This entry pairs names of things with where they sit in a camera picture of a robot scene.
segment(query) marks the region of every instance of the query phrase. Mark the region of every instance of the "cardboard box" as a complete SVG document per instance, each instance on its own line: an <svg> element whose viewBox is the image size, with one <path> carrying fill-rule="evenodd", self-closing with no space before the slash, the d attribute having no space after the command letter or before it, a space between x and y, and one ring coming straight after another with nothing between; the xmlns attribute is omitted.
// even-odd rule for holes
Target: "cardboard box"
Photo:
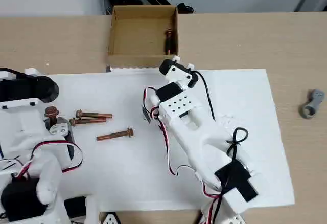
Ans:
<svg viewBox="0 0 327 224"><path fill-rule="evenodd" d="M165 58L171 57L165 54L167 29L173 30L172 54L178 54L175 6L115 6L110 29L109 65L131 66L142 60L148 67L159 66Z"/></svg>

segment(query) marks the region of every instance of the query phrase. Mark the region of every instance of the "copper screw in box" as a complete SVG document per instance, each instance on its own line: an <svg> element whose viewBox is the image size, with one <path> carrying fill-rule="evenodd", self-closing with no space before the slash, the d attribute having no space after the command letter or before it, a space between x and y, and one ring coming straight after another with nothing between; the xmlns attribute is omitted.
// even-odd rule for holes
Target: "copper screw in box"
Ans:
<svg viewBox="0 0 327 224"><path fill-rule="evenodd" d="M165 53L166 54L171 54L171 51L172 51L172 34L173 34L173 30L172 29L168 29L168 30L166 30L165 34L166 34Z"/></svg>
<svg viewBox="0 0 327 224"><path fill-rule="evenodd" d="M88 124L88 123L105 123L107 122L107 118L91 118L91 119L71 118L69 122L71 123L71 126L75 126L77 124Z"/></svg>
<svg viewBox="0 0 327 224"><path fill-rule="evenodd" d="M82 110L76 111L76 117L77 118L112 118L112 114L106 114L106 113L84 113Z"/></svg>
<svg viewBox="0 0 327 224"><path fill-rule="evenodd" d="M117 133L111 133L111 134L105 135L105 136L98 136L97 137L97 141L109 140L109 139L113 139L113 138L117 138L117 137L122 137L122 136L131 137L133 135L134 135L133 129L127 128L126 131L121 131L121 132L117 132Z"/></svg>
<svg viewBox="0 0 327 224"><path fill-rule="evenodd" d="M59 111L55 106L49 106L45 109L44 115L49 118L49 126L52 127L53 125L57 124L57 116Z"/></svg>

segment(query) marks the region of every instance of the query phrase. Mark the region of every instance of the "screw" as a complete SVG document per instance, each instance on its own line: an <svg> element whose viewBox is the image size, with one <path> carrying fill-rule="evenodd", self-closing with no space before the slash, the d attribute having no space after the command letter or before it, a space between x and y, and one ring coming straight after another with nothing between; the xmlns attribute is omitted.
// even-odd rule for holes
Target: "screw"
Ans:
<svg viewBox="0 0 327 224"><path fill-rule="evenodd" d="M44 115L49 118L49 126L52 127L53 125L57 124L57 116L59 111L55 106L49 106L45 109Z"/></svg>
<svg viewBox="0 0 327 224"><path fill-rule="evenodd" d="M98 136L97 141L108 140L108 139L113 139L113 138L122 137L122 136L131 137L133 135L134 135L133 129L132 128L127 128L126 131L111 133L111 134L105 135L105 136Z"/></svg>
<svg viewBox="0 0 327 224"><path fill-rule="evenodd" d="M165 31L165 34L166 34L165 53L166 54L171 54L173 30L168 29L168 30Z"/></svg>
<svg viewBox="0 0 327 224"><path fill-rule="evenodd" d="M69 120L71 126L76 126L77 124L87 124L87 123L105 123L107 118L90 118L90 119L75 119L71 118Z"/></svg>
<svg viewBox="0 0 327 224"><path fill-rule="evenodd" d="M76 111L76 117L77 118L112 118L112 114L106 114L106 113L84 113L82 110Z"/></svg>

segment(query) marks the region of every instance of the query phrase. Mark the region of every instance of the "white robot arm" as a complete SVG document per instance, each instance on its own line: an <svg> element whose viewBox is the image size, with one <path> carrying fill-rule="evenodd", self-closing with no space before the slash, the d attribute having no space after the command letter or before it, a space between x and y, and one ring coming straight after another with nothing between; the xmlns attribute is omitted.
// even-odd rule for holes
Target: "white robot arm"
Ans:
<svg viewBox="0 0 327 224"><path fill-rule="evenodd" d="M0 175L1 207L9 221L47 224L60 220L70 224L58 188L63 172L74 168L75 149L81 158L82 152L68 121L57 119L55 107L48 109L53 116L45 121L41 112L44 103L55 100L58 94L57 84L35 69L20 73L0 68L0 109L15 117L20 126L6 157L0 159L16 162L12 180Z"/></svg>
<svg viewBox="0 0 327 224"><path fill-rule="evenodd" d="M236 136L233 138L219 126L192 94L191 88L198 81L192 68L192 65L185 68L176 60L165 60L159 70L169 84L157 89L150 100L153 107L157 107L161 126L166 126L176 138L197 178L213 190L222 191L219 197L224 200L231 218L250 208L257 196L263 194L264 180L248 154L237 145ZM212 172L204 159L203 147L206 144L225 152L232 162L224 165L218 158L221 166Z"/></svg>

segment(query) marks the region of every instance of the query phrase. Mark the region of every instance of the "table surface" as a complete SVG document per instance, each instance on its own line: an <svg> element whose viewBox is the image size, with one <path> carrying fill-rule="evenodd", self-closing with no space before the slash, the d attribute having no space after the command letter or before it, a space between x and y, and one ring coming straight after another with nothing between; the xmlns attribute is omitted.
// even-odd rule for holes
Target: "table surface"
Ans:
<svg viewBox="0 0 327 224"><path fill-rule="evenodd" d="M294 206L251 209L245 220L324 223L327 103L298 113L309 89L327 92L327 13L179 15L179 52L199 69L266 68L295 191ZM1 18L0 66L46 74L104 72L110 16ZM142 66L143 63L111 63ZM197 211L120 212L122 223L193 223Z"/></svg>

